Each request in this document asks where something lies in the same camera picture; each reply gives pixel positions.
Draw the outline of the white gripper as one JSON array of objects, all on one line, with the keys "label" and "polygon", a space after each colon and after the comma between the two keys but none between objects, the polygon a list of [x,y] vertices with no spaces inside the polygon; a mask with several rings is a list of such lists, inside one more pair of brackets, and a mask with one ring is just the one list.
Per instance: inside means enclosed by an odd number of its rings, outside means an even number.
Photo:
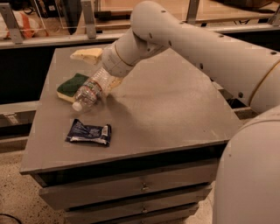
[{"label": "white gripper", "polygon": [[113,88],[118,87],[123,82],[123,77],[127,76],[133,66],[125,63],[117,53],[116,44],[101,48],[89,48],[76,50],[70,55],[72,60],[82,60],[91,65],[96,65],[100,59],[104,69],[112,75],[102,83],[102,96],[107,97]]}]

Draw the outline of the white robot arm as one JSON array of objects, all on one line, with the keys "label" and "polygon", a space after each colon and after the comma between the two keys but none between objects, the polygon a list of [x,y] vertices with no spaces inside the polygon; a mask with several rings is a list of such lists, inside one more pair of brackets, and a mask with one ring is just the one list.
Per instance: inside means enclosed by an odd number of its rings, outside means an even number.
[{"label": "white robot arm", "polygon": [[280,55],[177,20],[151,1],[137,4],[130,28],[101,55],[125,77],[143,59],[171,48],[257,112],[220,158],[213,224],[280,224]]}]

